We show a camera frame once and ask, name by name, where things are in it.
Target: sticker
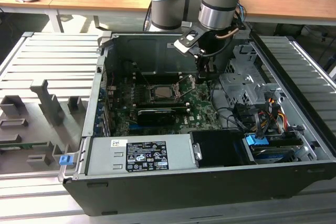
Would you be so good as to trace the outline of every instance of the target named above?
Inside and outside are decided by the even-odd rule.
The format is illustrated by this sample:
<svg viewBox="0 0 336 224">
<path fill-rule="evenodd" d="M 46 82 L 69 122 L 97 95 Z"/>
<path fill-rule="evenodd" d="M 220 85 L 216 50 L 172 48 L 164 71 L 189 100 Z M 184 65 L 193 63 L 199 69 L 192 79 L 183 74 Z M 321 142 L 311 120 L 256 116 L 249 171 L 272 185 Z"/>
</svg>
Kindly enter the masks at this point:
<svg viewBox="0 0 336 224">
<path fill-rule="evenodd" d="M 168 169 L 165 141 L 126 144 L 126 170 L 129 173 Z"/>
<path fill-rule="evenodd" d="M 167 43 L 167 48 L 175 48 L 174 43 Z"/>
<path fill-rule="evenodd" d="M 127 139 L 113 139 L 111 140 L 111 147 L 126 147 Z"/>
</svg>

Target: copper pipe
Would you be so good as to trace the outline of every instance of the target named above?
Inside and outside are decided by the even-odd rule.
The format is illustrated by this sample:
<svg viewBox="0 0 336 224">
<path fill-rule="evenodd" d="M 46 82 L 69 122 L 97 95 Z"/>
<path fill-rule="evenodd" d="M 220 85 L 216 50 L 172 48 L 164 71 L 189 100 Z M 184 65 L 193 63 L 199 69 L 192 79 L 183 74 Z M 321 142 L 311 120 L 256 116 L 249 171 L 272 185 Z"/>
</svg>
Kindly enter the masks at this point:
<svg viewBox="0 0 336 224">
<path fill-rule="evenodd" d="M 215 37 L 216 37 L 216 39 L 227 39 L 227 38 L 229 38 L 229 37 L 235 35 L 238 31 L 239 31 L 239 28 L 237 27 L 237 28 L 235 28 L 234 30 L 229 31 L 229 32 L 228 32 L 227 34 L 225 34 L 225 35 L 216 35 Z"/>
</svg>

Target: blue latch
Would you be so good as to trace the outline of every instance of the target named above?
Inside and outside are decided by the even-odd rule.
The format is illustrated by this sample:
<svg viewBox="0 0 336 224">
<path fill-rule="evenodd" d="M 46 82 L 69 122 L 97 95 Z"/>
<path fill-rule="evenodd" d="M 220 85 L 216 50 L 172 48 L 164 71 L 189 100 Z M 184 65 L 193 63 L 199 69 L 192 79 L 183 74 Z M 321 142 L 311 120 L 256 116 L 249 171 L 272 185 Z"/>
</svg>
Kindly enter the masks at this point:
<svg viewBox="0 0 336 224">
<path fill-rule="evenodd" d="M 255 134 L 246 137 L 247 144 L 250 145 L 269 145 L 268 140 L 264 136 L 262 139 L 256 138 Z"/>
<path fill-rule="evenodd" d="M 74 164 L 74 157 L 72 155 L 63 155 L 59 159 L 60 165 L 73 165 Z"/>
</svg>

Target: motherboard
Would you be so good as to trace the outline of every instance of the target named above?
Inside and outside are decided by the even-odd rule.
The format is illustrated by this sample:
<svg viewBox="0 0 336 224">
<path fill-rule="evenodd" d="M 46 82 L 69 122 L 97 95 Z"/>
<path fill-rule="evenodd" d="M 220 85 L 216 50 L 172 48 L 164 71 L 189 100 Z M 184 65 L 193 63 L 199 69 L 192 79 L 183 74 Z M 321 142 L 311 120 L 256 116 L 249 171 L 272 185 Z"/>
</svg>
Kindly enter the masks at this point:
<svg viewBox="0 0 336 224">
<path fill-rule="evenodd" d="M 221 129 L 207 83 L 192 75 L 115 78 L 109 91 L 112 136 Z"/>
</svg>

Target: warning label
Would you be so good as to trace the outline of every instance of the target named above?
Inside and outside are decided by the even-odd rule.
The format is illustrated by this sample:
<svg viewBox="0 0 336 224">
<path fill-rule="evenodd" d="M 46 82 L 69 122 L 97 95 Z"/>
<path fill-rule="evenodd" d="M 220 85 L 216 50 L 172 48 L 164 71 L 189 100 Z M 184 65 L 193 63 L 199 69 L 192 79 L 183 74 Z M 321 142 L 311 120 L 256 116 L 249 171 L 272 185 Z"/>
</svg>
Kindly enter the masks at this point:
<svg viewBox="0 0 336 224">
<path fill-rule="evenodd" d="M 166 142 L 128 143 L 126 145 L 126 170 L 168 170 Z"/>
</svg>

